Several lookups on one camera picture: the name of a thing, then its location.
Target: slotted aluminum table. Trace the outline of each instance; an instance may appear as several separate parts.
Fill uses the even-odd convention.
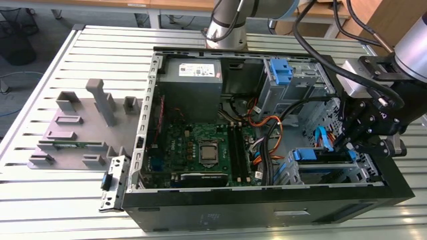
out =
[[[337,64],[373,54],[355,41],[306,39]],[[289,36],[248,34],[246,40],[252,51],[304,52]],[[204,40],[197,31],[184,30],[85,26],[70,32],[0,144],[0,239],[419,240],[427,236],[427,131],[421,120],[401,137],[407,156],[395,159],[416,197],[335,225],[144,233],[125,212],[97,212],[102,172],[28,169],[29,155],[57,110],[58,93],[74,91],[80,98],[90,97],[85,85],[94,78],[104,79],[104,91],[113,98],[140,97],[153,46],[202,48]]]

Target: blue latch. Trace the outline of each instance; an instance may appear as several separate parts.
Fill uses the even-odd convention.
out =
[[[314,150],[309,148],[296,149],[293,151],[293,158],[296,161],[314,161],[317,160]]]
[[[293,76],[292,67],[285,59],[270,59],[269,70],[277,85],[288,85]]]
[[[357,159],[356,152],[352,151],[352,150],[348,150],[348,155],[349,155],[351,159],[352,159],[353,161],[356,161],[356,159]]]

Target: aluminum extrusion table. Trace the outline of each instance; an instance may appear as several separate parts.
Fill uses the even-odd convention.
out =
[[[372,55],[357,42],[306,38],[337,64]],[[304,53],[293,37],[246,35],[252,51]],[[415,198],[335,225],[144,233],[125,212],[98,213],[102,172],[30,170],[61,91],[89,97],[89,78],[104,79],[113,98],[141,96],[153,46],[202,48],[197,31],[86,26],[72,30],[0,144],[0,239],[413,239],[427,236],[427,131],[416,121],[401,136],[407,156],[396,158]]]

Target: case label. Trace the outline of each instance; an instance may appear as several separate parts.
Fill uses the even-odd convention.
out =
[[[180,77],[214,77],[213,64],[182,63],[178,65]]]

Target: gray carpet floor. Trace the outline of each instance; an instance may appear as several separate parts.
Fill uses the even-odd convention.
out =
[[[21,71],[44,73],[74,24],[149,28],[149,19],[145,14],[134,16],[130,13],[64,10],[61,12],[62,18],[56,20],[48,9],[34,9],[34,13],[33,18],[40,31],[28,39],[37,54],[36,60],[28,65],[12,66],[0,57],[0,76]],[[185,30],[201,30],[209,26],[209,18],[200,16],[196,16],[194,19],[192,16],[182,16],[180,19],[174,19],[174,22],[174,24],[169,24],[168,17],[161,16],[164,29],[184,27]],[[269,34],[265,20],[248,20],[245,27],[248,33]],[[24,106],[40,78],[41,76],[33,73],[14,74],[2,78],[10,89],[8,94],[0,94],[0,140],[6,134],[17,113],[2,115],[17,111]]]

